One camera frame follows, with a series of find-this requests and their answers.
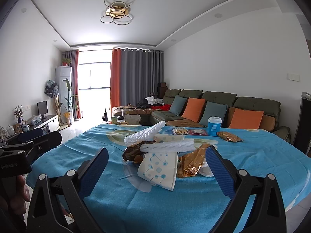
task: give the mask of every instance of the sofa armrest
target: sofa armrest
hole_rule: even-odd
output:
[[[290,143],[290,128],[288,128],[286,126],[280,126],[275,131],[273,131],[272,133],[277,135],[278,137],[282,138],[286,142]]]

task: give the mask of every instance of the white cup lid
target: white cup lid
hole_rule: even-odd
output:
[[[221,118],[220,118],[220,117],[210,117],[210,118],[208,119],[208,121],[209,121],[210,123],[221,123]]]

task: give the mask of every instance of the monitor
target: monitor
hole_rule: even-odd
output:
[[[47,104],[47,102],[44,101],[44,102],[37,103],[37,106],[38,106],[39,114],[42,115],[42,119],[46,118],[46,117],[44,117],[44,114],[48,113],[48,104]]]

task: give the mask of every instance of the throw pillow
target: throw pillow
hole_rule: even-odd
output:
[[[171,107],[169,108],[169,112],[179,116],[183,109],[183,106],[185,105],[186,100],[187,98],[176,95]]]
[[[205,99],[189,98],[182,117],[197,123],[200,120],[204,103]]]
[[[208,119],[211,116],[220,117],[221,122],[223,122],[227,109],[228,109],[227,104],[212,103],[212,102],[207,101],[204,114],[201,118],[200,124],[208,127]]]
[[[235,109],[229,128],[258,129],[263,111]]]

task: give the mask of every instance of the green plant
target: green plant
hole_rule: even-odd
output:
[[[23,106],[21,106],[21,107],[19,105],[18,105],[18,107],[15,106],[14,115],[16,118],[22,117],[23,116]]]
[[[68,64],[70,64],[70,63],[71,63],[71,59],[63,58],[63,59],[62,59],[62,63],[68,63]]]
[[[66,85],[67,85],[67,88],[68,88],[68,98],[65,97],[66,101],[67,101],[67,106],[65,106],[63,103],[60,103],[58,105],[58,108],[60,110],[61,106],[64,106],[65,109],[66,109],[66,112],[71,112],[72,111],[72,108],[73,108],[73,97],[79,102],[79,98],[78,98],[78,95],[70,95],[70,90],[71,90],[71,85],[69,83],[69,80],[68,78],[66,78]],[[74,107],[79,110],[78,108],[78,105],[77,104],[74,104]]]

